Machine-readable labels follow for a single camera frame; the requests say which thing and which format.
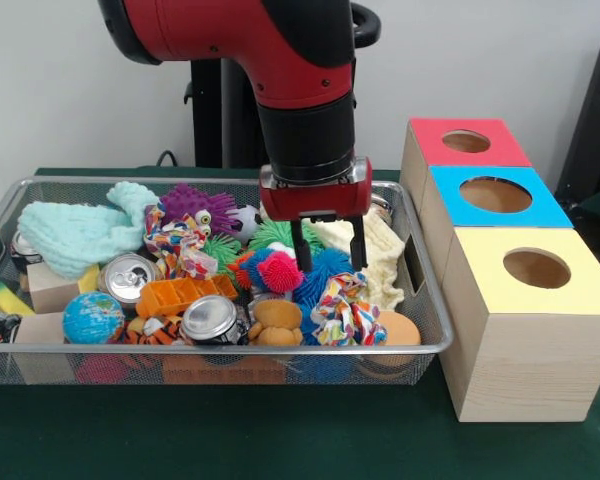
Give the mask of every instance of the wooden cube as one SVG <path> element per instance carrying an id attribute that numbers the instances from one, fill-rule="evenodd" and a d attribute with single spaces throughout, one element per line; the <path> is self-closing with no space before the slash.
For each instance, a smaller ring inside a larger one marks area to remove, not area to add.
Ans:
<path id="1" fill-rule="evenodd" d="M 62 345 L 62 317 L 62 313 L 23 317 L 15 343 Z M 13 359 L 27 385 L 75 380 L 73 368 L 63 353 L 14 353 Z"/>
<path id="2" fill-rule="evenodd" d="M 431 166 L 530 167 L 531 163 L 502 120 L 413 118 L 400 183 L 418 213 Z"/>
<path id="3" fill-rule="evenodd" d="M 535 170 L 524 167 L 431 167 L 420 223 L 439 282 L 454 227 L 572 227 Z"/>
<path id="4" fill-rule="evenodd" d="M 462 422 L 582 421 L 600 386 L 600 264 L 572 229 L 456 228 L 440 355 Z"/>
<path id="5" fill-rule="evenodd" d="M 98 265 L 93 265 L 79 280 L 69 280 L 53 272 L 46 263 L 27 266 L 29 292 L 36 313 L 62 312 L 81 293 L 98 287 Z"/>

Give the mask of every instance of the light blue plush blanket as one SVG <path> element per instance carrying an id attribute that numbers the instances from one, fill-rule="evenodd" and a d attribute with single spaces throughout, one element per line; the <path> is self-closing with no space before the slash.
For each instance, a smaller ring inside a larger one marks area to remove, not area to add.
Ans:
<path id="1" fill-rule="evenodd" d="M 18 228 L 51 270 L 77 279 L 94 263 L 138 250 L 145 207 L 158 202 L 151 190 L 130 182 L 117 183 L 107 199 L 121 210 L 34 202 L 22 211 Z"/>

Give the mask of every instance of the metal wire basket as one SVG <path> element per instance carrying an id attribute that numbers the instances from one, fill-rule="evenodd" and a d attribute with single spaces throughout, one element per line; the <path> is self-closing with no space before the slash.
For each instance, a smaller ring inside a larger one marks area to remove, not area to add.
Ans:
<path id="1" fill-rule="evenodd" d="M 13 185 L 0 203 L 0 281 L 17 285 L 8 248 L 22 209 L 34 201 L 107 204 L 119 179 L 32 177 Z M 177 183 L 215 194 L 228 192 L 238 204 L 259 204 L 255 180 L 131 178 L 157 195 Z M 415 384 L 436 353 L 452 341 L 452 329 L 424 245 L 411 199 L 393 182 L 373 191 L 393 207 L 393 230 L 406 242 L 396 285 L 406 299 L 397 311 L 420 329 L 422 345 L 401 347 L 151 346 L 0 344 L 0 384 Z"/>

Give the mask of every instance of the yellow box lid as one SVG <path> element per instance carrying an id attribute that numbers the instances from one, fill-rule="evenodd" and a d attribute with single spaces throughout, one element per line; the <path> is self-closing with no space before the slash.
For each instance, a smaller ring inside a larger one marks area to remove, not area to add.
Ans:
<path id="1" fill-rule="evenodd" d="M 575 230 L 455 232 L 491 313 L 600 315 L 600 263 Z"/>

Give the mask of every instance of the brown teddy bear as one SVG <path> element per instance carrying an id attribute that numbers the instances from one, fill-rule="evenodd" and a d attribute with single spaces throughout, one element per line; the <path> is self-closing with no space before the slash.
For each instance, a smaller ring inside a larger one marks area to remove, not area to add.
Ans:
<path id="1" fill-rule="evenodd" d="M 256 323 L 249 330 L 251 345 L 290 347 L 302 343 L 302 311 L 287 300 L 264 300 L 253 309 Z"/>

